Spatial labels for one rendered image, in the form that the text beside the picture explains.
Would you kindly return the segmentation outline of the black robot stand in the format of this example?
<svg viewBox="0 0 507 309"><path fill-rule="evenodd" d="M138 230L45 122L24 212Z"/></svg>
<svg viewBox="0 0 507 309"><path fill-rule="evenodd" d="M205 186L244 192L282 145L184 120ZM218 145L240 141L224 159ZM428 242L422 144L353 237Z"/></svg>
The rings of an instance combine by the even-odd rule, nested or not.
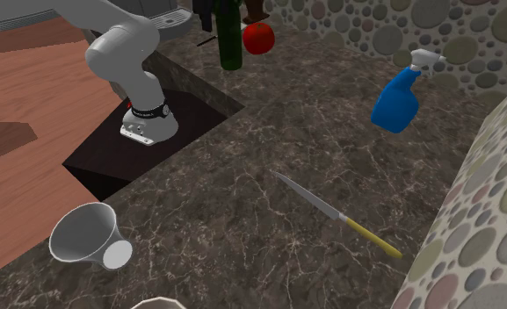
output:
<svg viewBox="0 0 507 309"><path fill-rule="evenodd" d="M208 99L177 90L164 93L179 124L175 136L146 146L121 135L124 100L62 163L97 200L107 199L243 108L219 91Z"/></svg>

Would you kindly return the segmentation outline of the red tomato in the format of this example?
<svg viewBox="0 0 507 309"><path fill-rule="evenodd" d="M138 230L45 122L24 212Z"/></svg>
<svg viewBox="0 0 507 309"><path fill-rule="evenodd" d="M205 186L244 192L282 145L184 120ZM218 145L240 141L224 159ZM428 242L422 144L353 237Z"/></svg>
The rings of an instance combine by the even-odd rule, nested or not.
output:
<svg viewBox="0 0 507 309"><path fill-rule="evenodd" d="M265 54L273 48L275 34L265 23L247 25L243 31L243 44L250 54Z"/></svg>

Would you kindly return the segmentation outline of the dark green glass bottle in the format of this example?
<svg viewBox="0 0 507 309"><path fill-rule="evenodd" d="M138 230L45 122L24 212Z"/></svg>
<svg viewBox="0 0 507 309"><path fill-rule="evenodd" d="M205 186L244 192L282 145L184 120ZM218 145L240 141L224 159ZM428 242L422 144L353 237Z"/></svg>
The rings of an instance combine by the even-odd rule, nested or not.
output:
<svg viewBox="0 0 507 309"><path fill-rule="evenodd" d="M242 67L241 0L217 0L214 4L221 67L238 70Z"/></svg>

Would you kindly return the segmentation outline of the brown figure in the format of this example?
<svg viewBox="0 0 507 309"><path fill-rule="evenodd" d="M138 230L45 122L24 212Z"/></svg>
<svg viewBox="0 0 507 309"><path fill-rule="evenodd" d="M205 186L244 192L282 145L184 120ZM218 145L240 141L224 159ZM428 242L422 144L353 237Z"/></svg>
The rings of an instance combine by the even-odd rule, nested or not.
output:
<svg viewBox="0 0 507 309"><path fill-rule="evenodd" d="M246 6L247 15L243 18L246 25L254 24L264 20L270 15L264 11L264 0L243 0Z"/></svg>

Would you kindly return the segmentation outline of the black utensil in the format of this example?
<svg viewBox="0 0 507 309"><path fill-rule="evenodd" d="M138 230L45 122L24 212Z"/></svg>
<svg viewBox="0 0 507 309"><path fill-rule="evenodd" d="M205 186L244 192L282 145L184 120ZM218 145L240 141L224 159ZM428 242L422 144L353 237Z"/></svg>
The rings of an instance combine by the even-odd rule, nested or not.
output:
<svg viewBox="0 0 507 309"><path fill-rule="evenodd" d="M192 11L199 16L201 28L204 32L213 30L212 12L214 0L192 0Z"/></svg>

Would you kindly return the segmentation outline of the blue spray bottle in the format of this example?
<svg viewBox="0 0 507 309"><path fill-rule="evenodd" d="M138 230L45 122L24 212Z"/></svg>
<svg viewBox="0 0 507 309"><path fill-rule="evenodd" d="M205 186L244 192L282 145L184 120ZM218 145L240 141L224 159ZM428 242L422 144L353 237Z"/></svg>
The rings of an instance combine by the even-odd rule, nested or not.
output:
<svg viewBox="0 0 507 309"><path fill-rule="evenodd" d="M391 133L402 132L416 116L419 103L411 91L411 86L421 75L422 67L432 66L445 57L425 49L411 53L411 64L393 78L380 93L373 107L371 122Z"/></svg>

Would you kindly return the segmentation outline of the grey coffee machine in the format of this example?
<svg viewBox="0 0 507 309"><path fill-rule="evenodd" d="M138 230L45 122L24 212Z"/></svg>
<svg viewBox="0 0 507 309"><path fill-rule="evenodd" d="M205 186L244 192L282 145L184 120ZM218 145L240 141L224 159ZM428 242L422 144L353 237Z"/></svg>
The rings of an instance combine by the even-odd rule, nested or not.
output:
<svg viewBox="0 0 507 309"><path fill-rule="evenodd" d="M121 9L149 18L157 29L184 25L192 16L177 0L108 0Z"/></svg>

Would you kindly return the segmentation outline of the pale round bowl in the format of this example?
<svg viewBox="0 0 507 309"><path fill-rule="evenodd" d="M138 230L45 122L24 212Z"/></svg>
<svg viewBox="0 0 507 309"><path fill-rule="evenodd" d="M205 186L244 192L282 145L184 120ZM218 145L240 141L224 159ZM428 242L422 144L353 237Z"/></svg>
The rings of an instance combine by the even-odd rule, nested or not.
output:
<svg viewBox="0 0 507 309"><path fill-rule="evenodd" d="M187 309L174 298L156 297L145 299L131 309Z"/></svg>

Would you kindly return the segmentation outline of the white cup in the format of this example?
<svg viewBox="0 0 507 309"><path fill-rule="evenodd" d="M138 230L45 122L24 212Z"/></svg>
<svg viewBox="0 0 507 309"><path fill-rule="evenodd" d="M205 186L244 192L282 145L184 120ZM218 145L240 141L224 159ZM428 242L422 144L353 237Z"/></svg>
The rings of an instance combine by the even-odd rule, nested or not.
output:
<svg viewBox="0 0 507 309"><path fill-rule="evenodd" d="M65 214L54 227L48 242L53 258L60 262L94 262L116 270L131 259L132 243L121 234L117 215L101 203L80 205Z"/></svg>

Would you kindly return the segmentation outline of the yellow handled knife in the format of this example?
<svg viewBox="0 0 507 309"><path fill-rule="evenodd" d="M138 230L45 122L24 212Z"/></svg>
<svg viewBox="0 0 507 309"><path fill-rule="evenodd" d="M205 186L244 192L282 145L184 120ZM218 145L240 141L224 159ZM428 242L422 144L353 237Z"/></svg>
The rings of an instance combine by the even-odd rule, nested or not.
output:
<svg viewBox="0 0 507 309"><path fill-rule="evenodd" d="M296 193L298 193L300 196L305 198L311 205L315 206L318 210L323 212L325 215L327 215L329 218L336 220L340 219L344 223L346 223L349 227L351 227L353 230L361 234L363 237L368 239L369 241L376 244L379 248L381 248L387 255L392 256L394 258L401 259L402 253L394 248L392 245L388 244L384 240L382 240L377 235L373 234L366 228L362 227L360 224L355 222L353 219L345 216L343 213L341 213L339 210L337 210L332 205L329 205L319 197L317 197L312 192L306 190L302 186L298 185L293 180L289 179L288 177L280 174L279 172L273 171L273 174L283 181L286 185L288 185L291 189L293 189Z"/></svg>

